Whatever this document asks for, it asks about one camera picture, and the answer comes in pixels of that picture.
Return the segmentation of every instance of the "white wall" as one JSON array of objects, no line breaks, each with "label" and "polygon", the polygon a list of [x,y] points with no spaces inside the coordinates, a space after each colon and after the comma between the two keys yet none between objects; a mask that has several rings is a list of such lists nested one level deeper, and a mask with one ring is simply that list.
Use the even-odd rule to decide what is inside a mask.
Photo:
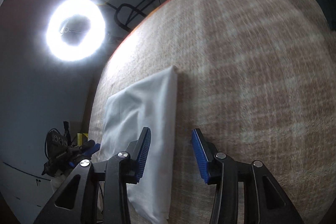
[{"label": "white wall", "polygon": [[[63,121],[81,122],[93,72],[105,57],[105,47],[78,62],[50,53],[45,31],[62,1],[4,0],[0,6],[0,160],[35,176],[47,160],[47,131],[63,132]],[[0,190],[17,218],[32,223],[41,209],[37,205],[51,196],[50,182],[33,197],[34,177],[8,174],[1,169]]]}]

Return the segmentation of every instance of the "bright light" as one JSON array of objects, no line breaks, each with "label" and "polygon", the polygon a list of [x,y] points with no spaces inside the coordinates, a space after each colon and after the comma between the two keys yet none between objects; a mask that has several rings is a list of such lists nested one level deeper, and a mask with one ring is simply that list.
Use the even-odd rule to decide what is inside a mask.
[{"label": "bright light", "polygon": [[[78,46],[71,46],[62,41],[61,24],[66,19],[82,15],[91,21],[91,28]],[[48,30],[47,44],[59,59],[75,61],[93,54],[105,37],[105,21],[97,5],[90,0],[67,0],[52,15]]]}]

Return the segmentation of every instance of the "black cable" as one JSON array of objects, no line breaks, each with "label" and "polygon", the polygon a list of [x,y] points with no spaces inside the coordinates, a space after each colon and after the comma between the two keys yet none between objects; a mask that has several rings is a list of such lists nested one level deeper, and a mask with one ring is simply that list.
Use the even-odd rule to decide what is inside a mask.
[{"label": "black cable", "polygon": [[101,197],[103,198],[103,206],[104,206],[104,195],[103,195],[103,190],[101,189],[101,185],[100,183],[98,183],[99,185],[99,189],[100,189],[100,193],[101,193]]},{"label": "black cable", "polygon": [[57,133],[60,134],[60,132],[57,130],[57,128],[52,128],[52,129],[50,129],[50,130],[48,131],[48,133],[49,133],[50,131],[53,131],[53,130],[55,130]]},{"label": "black cable", "polygon": [[42,177],[39,177],[39,176],[36,176],[36,175],[33,175],[33,174],[29,174],[29,173],[27,173],[27,172],[25,172],[25,171],[22,171],[22,170],[20,170],[20,169],[18,169],[18,168],[16,168],[16,167],[14,167],[14,166],[12,166],[12,165],[10,165],[10,164],[4,162],[4,161],[3,161],[2,163],[5,164],[5,165],[7,165],[7,166],[9,166],[9,167],[11,167],[11,168],[13,168],[13,169],[15,169],[15,170],[18,170],[19,172],[22,172],[22,173],[24,173],[24,174],[30,175],[30,176],[32,176],[32,177],[34,177],[34,178],[39,178],[39,179],[49,180],[49,181],[50,181],[50,179],[42,178]]},{"label": "black cable", "polygon": [[48,157],[47,151],[46,151],[46,145],[47,145],[47,137],[45,137],[45,141],[44,141],[44,154],[47,157],[47,159],[49,160],[49,157]]},{"label": "black cable", "polygon": [[[104,195],[103,195],[103,190],[101,188],[101,185],[100,185],[100,182],[98,182],[98,186],[99,186],[99,189],[100,189],[100,194],[101,194],[101,197],[103,199],[103,209],[101,210],[101,213],[103,214],[103,211],[104,211]],[[104,223],[102,219],[97,219],[97,224],[100,224],[100,223]]]},{"label": "black cable", "polygon": [[77,138],[78,135],[76,135],[75,137],[73,137],[73,139],[71,140],[71,144],[73,143],[73,141]]}]

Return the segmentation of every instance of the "white fabric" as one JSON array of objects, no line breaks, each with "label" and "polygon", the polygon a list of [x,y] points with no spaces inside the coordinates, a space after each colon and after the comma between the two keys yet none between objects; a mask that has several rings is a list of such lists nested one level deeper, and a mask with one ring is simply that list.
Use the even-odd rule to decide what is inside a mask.
[{"label": "white fabric", "polygon": [[176,95],[177,74],[171,66],[112,95],[105,108],[99,161],[125,150],[143,127],[151,129],[143,177],[136,185],[127,184],[127,194],[137,213],[153,224],[167,223],[169,216]]},{"label": "white fabric", "polygon": [[62,185],[65,179],[70,175],[72,170],[66,170],[64,173],[61,170],[57,170],[55,173],[55,177],[51,179],[51,189],[52,192],[55,193],[56,190]]}]

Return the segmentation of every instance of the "black bracket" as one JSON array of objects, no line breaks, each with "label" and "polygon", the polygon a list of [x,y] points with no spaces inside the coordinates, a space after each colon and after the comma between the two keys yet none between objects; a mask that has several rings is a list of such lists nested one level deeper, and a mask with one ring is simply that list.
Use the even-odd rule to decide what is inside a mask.
[{"label": "black bracket", "polygon": [[50,198],[34,224],[95,224],[98,183],[105,182],[104,223],[130,224],[126,183],[142,177],[151,139],[143,128],[138,141],[130,143],[109,160],[92,163],[83,160]]},{"label": "black bracket", "polygon": [[244,224],[303,224],[296,208],[267,167],[258,160],[246,164],[219,153],[199,128],[192,143],[207,184],[216,184],[210,224],[236,224],[238,182],[244,183]]},{"label": "black bracket", "polygon": [[127,25],[121,23],[120,20],[119,20],[119,18],[118,18],[118,15],[119,15],[119,13],[120,13],[120,11],[121,11],[121,9],[122,9],[123,7],[131,8],[131,9],[132,9],[132,12],[135,11],[135,12],[137,13],[137,15],[141,15],[141,16],[143,16],[143,17],[146,17],[147,15],[146,15],[144,12],[142,12],[141,10],[139,10],[138,8],[134,7],[133,5],[127,4],[127,3],[123,3],[123,4],[121,4],[121,5],[116,9],[116,11],[115,11],[115,13],[114,13],[114,21],[115,21],[115,23],[116,23],[120,28],[123,28],[125,31],[127,31],[127,32],[131,32],[132,29],[131,29],[130,27],[128,27]]}]

